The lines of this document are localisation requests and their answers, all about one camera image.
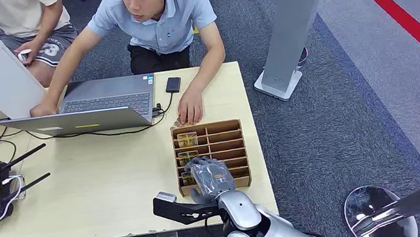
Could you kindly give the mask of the person's left hand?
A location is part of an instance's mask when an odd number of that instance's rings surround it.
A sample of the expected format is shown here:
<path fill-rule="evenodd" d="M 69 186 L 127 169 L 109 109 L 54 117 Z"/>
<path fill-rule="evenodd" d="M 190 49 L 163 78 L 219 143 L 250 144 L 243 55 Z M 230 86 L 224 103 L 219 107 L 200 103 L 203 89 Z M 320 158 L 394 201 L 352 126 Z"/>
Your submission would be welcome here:
<path fill-rule="evenodd" d="M 14 53 L 23 65 L 28 66 L 34 61 L 42 45 L 38 40 L 29 41 L 16 48 Z"/>
<path fill-rule="evenodd" d="M 178 106 L 178 120 L 186 125 L 195 125 L 203 117 L 202 93 L 188 88 L 182 95 Z"/>

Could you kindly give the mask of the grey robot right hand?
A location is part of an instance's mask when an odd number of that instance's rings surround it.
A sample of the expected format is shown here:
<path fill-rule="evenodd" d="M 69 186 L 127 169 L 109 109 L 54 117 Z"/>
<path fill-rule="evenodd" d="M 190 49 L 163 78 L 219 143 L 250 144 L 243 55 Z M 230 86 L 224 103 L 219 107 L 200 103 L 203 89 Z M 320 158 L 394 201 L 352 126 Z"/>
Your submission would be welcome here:
<path fill-rule="evenodd" d="M 191 173 L 199 188 L 191 189 L 191 198 L 195 203 L 211 203 L 222 193 L 236 189 L 230 170 L 221 160 L 197 156 L 185 165 L 185 171 Z"/>

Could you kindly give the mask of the person's right hand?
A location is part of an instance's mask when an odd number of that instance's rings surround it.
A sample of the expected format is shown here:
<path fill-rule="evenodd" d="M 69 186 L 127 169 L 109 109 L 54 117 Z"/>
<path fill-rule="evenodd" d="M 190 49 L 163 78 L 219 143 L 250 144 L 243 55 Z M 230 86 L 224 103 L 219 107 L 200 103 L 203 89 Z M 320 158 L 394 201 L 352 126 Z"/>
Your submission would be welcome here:
<path fill-rule="evenodd" d="M 31 117 L 55 115 L 59 112 L 57 103 L 53 101 L 42 101 L 30 111 Z"/>

